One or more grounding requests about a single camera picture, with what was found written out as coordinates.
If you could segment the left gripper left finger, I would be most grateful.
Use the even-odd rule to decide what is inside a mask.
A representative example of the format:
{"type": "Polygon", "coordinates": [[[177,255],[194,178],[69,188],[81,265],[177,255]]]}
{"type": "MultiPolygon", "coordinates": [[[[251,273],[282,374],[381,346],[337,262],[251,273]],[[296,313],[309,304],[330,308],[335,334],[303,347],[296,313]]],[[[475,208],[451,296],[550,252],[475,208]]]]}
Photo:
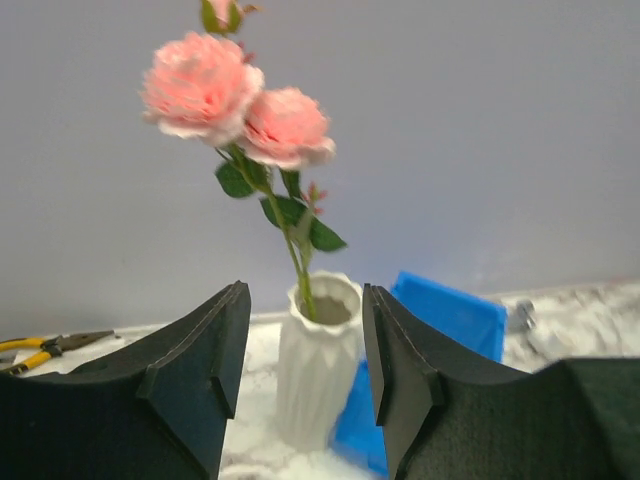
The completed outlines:
{"type": "Polygon", "coordinates": [[[235,282],[69,373],[1,378],[5,479],[214,479],[251,312],[235,282]]]}

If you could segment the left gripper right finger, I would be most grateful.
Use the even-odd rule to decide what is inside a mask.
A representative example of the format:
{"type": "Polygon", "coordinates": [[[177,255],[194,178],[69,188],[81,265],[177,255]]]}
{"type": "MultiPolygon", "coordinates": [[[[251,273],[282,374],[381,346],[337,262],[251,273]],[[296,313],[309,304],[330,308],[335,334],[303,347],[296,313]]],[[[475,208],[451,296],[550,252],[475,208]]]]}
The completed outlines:
{"type": "Polygon", "coordinates": [[[365,286],[362,317],[391,478],[638,477],[637,359],[526,373],[446,337],[380,286],[365,286]]]}

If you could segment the white ribbed ceramic vase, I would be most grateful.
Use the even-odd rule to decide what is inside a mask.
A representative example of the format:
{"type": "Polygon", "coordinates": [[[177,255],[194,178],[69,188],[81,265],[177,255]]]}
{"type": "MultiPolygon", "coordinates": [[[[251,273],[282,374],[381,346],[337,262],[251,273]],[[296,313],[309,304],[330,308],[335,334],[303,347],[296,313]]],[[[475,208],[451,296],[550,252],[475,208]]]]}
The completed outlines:
{"type": "Polygon", "coordinates": [[[310,280],[316,319],[307,318],[298,288],[291,288],[277,364],[275,426],[300,453],[327,448],[364,357],[362,287],[324,270],[310,280]]]}

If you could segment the pink rose stem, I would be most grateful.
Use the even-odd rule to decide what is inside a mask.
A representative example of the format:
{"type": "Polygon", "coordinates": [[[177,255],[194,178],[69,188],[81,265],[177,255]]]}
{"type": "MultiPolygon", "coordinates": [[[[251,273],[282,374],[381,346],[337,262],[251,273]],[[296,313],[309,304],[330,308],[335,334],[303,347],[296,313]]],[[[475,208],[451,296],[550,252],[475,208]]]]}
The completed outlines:
{"type": "Polygon", "coordinates": [[[346,242],[319,220],[326,191],[301,186],[303,169],[335,156],[330,120],[319,103],[296,87],[268,89],[252,54],[235,41],[257,6],[203,1],[203,32],[188,32],[157,49],[144,73],[143,118],[163,134],[198,140],[222,161],[215,176],[231,198],[260,194],[269,222],[282,232],[297,277],[296,301],[310,321],[328,309],[312,287],[316,252],[336,252],[346,242]]]}

